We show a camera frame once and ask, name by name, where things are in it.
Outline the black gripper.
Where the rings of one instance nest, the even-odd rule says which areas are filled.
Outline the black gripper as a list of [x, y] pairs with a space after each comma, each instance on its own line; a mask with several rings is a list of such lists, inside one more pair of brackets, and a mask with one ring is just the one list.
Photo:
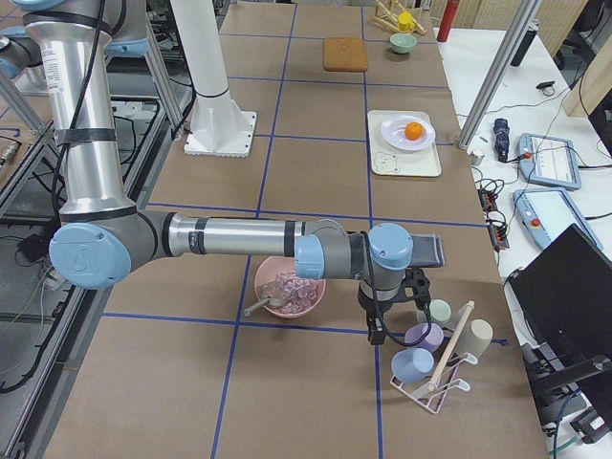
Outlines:
[[404, 290], [400, 288], [389, 291], [374, 290], [366, 281], [361, 281], [358, 302], [365, 311], [367, 339], [370, 343], [384, 343], [386, 338], [390, 338], [395, 343], [401, 343], [385, 324], [384, 314], [395, 303], [406, 302]]

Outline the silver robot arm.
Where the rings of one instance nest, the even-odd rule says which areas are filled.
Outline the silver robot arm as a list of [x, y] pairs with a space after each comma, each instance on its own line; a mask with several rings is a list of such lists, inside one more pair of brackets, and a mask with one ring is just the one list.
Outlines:
[[[112, 57], [144, 57], [148, 40], [112, 41], [105, 49]], [[15, 80], [17, 89], [27, 96], [46, 96], [47, 83], [39, 46], [28, 36], [23, 26], [1, 31], [1, 73]]]
[[117, 34], [135, 29], [140, 6], [23, 1], [20, 9], [42, 55], [61, 153], [57, 172], [67, 196], [49, 254], [69, 282], [104, 289], [150, 261], [185, 253], [282, 255], [299, 276], [357, 280], [373, 344], [391, 335], [383, 316], [392, 305], [412, 301], [427, 310], [427, 279], [411, 263], [412, 237], [398, 225], [349, 233], [322, 222], [138, 210], [124, 190], [104, 52]]

